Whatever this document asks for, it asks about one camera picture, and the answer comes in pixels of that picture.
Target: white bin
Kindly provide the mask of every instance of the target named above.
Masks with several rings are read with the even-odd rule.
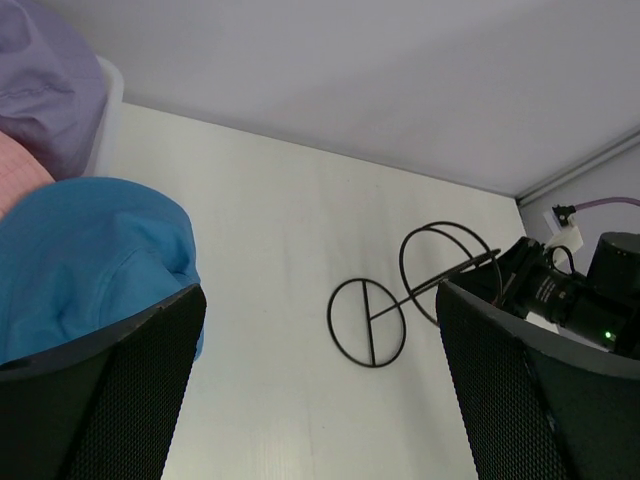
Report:
[[[109,176],[109,164],[120,128],[122,95],[124,93],[124,80],[120,70],[102,57],[98,57],[98,63],[102,67],[104,80],[107,84],[107,103],[96,131],[89,163],[83,174],[85,177]]]

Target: folded fabric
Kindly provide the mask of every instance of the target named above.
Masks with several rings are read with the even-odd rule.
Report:
[[[61,17],[0,0],[0,131],[56,180],[84,172],[107,90],[96,56]]]
[[[24,196],[53,183],[53,178],[33,155],[0,132],[0,219]]]
[[[199,283],[195,253],[189,217],[155,190],[113,178],[36,190],[0,221],[0,364]]]

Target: pink cloth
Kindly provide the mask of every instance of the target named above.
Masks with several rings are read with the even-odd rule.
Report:
[[[0,132],[0,219],[53,178],[22,145]]]

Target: purple cloth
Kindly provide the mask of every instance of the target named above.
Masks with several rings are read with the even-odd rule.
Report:
[[[61,17],[0,0],[0,131],[56,180],[82,175],[107,91],[98,60]]]

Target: white table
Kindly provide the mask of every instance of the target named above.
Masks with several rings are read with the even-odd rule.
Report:
[[[400,296],[400,242],[431,221],[511,246],[512,199],[130,105],[112,175],[184,206],[209,303],[164,479],[476,478],[437,329],[407,306],[403,354],[364,369],[326,304],[354,276]],[[462,258],[431,237],[411,255],[415,280]]]

